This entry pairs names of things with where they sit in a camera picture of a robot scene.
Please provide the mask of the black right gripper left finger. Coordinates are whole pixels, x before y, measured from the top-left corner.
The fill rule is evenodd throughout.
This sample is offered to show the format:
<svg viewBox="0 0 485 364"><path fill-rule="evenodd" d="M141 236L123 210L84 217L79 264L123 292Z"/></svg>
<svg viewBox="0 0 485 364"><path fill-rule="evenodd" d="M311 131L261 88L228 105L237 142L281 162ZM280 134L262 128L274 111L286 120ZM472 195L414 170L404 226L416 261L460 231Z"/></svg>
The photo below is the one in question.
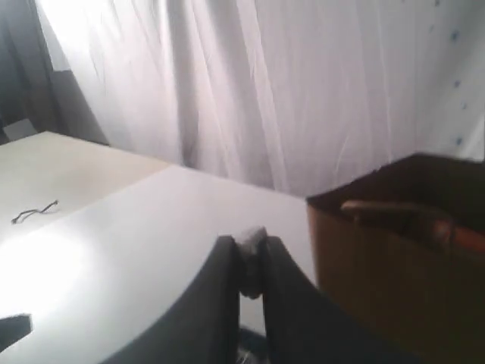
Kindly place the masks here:
<svg viewBox="0 0 485 364"><path fill-rule="evenodd" d="M106 363L235 363L239 342L238 246L217 238L171 308Z"/></svg>

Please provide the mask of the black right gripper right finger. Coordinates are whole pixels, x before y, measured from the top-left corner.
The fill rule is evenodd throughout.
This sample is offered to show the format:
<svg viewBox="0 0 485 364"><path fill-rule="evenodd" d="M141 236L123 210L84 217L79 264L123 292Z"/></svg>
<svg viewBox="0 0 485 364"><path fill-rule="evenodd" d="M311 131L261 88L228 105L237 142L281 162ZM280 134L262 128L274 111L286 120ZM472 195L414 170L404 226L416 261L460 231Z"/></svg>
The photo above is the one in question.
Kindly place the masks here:
<svg viewBox="0 0 485 364"><path fill-rule="evenodd" d="M278 237L261 243L264 322L272 363L418 363L320 292Z"/></svg>

